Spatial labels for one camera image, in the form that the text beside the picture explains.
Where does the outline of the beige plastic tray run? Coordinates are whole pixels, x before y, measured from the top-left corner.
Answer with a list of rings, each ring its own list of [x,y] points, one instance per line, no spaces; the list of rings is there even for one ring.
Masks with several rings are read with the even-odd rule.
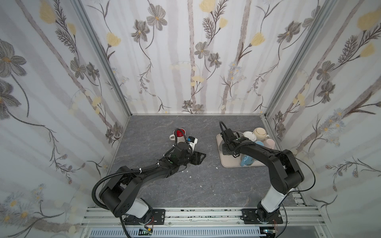
[[[232,155],[224,155],[223,154],[223,139],[220,134],[216,136],[217,140],[217,146],[218,146],[218,152],[219,152],[219,157],[220,161],[223,167],[225,168],[245,168],[245,167],[262,167],[265,166],[265,164],[261,163],[258,160],[254,160],[251,165],[244,165],[241,166],[241,161],[244,158],[244,155],[241,154],[239,157],[235,158]]]

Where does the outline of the white mug red inside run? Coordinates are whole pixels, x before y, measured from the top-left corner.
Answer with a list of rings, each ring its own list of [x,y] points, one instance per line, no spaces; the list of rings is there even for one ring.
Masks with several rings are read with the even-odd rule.
[[[176,142],[185,142],[185,136],[186,136],[186,131],[183,128],[177,128],[173,131],[173,133],[169,136],[169,139],[171,141],[176,141]]]

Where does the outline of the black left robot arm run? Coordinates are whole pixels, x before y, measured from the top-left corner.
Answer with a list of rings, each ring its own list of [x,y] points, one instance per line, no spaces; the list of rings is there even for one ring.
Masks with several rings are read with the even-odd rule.
[[[153,209],[144,199],[137,198],[141,187],[176,174],[181,166],[200,165],[205,158],[205,153],[180,142],[152,166],[139,169],[122,166],[114,174],[100,179],[94,185],[91,197],[98,207],[111,211],[116,218],[129,216],[146,224],[152,218]]]

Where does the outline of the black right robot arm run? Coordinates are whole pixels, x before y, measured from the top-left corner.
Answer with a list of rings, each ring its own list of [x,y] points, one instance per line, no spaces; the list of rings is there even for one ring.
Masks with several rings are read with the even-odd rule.
[[[246,137],[237,137],[231,129],[222,130],[221,136],[229,154],[247,155],[267,166],[271,187],[257,205],[256,217],[263,224],[274,220],[280,214],[280,205],[288,193],[304,181],[296,159],[288,150],[266,148]]]

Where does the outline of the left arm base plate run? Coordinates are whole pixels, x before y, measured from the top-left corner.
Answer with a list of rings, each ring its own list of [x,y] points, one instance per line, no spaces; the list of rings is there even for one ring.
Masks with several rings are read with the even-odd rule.
[[[124,224],[128,226],[132,225],[164,225],[165,222],[165,209],[153,209],[148,215],[143,218],[136,218],[135,216],[127,216],[123,219]]]

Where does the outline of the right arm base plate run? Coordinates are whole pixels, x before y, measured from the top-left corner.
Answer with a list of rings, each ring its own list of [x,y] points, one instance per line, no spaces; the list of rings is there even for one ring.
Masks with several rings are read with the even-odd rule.
[[[241,212],[241,220],[243,220],[246,225],[279,225],[284,223],[279,209],[272,213],[268,213],[266,210],[262,208],[242,209]]]

